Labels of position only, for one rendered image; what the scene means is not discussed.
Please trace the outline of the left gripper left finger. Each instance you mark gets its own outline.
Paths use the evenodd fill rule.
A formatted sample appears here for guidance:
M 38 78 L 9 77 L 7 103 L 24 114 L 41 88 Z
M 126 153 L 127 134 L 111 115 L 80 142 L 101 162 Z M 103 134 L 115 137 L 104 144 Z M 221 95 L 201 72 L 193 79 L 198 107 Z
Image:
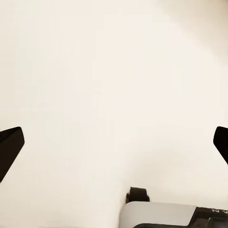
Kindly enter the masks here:
M 25 143 L 20 126 L 0 132 L 0 183 Z

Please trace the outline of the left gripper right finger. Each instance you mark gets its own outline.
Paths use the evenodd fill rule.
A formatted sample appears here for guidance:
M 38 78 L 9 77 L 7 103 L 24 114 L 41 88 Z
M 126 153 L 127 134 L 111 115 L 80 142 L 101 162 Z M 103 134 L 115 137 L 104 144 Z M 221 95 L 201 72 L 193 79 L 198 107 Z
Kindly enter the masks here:
M 214 134 L 213 143 L 228 164 L 228 128 L 218 126 Z

